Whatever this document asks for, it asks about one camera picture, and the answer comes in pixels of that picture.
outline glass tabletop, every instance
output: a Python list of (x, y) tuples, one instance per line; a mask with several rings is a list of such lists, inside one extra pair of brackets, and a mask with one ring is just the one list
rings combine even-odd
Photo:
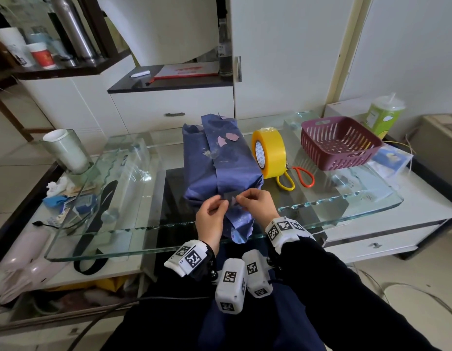
[[(281, 215), (313, 233), (403, 202), (369, 165), (319, 170), (300, 145), (300, 124), (314, 118), (313, 112), (301, 112), (238, 121), (249, 145), (254, 130), (278, 129), (288, 163), (315, 177), (314, 186), (305, 188), (295, 170), (289, 170), (296, 183), (293, 191), (279, 188), (275, 178), (264, 181), (262, 189), (271, 193)], [(175, 251), (196, 239), (195, 211), (183, 198), (183, 166), (181, 128), (109, 138), (93, 166), (93, 178), (72, 202), (45, 257), (76, 261)], [(251, 239), (262, 237), (263, 230), (254, 225)]]

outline plastic basket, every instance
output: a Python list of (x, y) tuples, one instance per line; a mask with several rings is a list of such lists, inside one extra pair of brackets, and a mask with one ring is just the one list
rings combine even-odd
[(301, 124), (301, 145), (320, 170), (365, 164), (382, 141), (349, 117), (318, 118)]

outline black sleeve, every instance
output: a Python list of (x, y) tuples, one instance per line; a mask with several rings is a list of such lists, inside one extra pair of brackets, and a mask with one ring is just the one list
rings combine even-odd
[(143, 297), (209, 298), (140, 301), (125, 313), (123, 322), (101, 350), (120, 351), (128, 345), (146, 345), (153, 350), (174, 346), (194, 348), (216, 287), (207, 275), (197, 279), (198, 281), (190, 276), (180, 277), (171, 269), (163, 267), (158, 281), (148, 288)]
[(358, 275), (311, 238), (285, 243), (283, 279), (332, 350), (437, 350)]

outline wrapped package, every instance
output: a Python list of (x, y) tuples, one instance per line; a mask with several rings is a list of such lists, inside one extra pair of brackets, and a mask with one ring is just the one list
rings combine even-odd
[(202, 116), (201, 123), (182, 128), (184, 198), (196, 208), (217, 194), (228, 199), (223, 235), (245, 243), (252, 234), (253, 218), (235, 204), (235, 195), (260, 188), (263, 175), (235, 119), (210, 114)]

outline yellow tape roll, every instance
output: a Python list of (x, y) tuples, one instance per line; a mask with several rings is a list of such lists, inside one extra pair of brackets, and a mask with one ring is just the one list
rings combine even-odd
[(265, 127), (253, 132), (252, 154), (263, 178), (278, 177), (286, 172), (286, 149), (277, 129)]

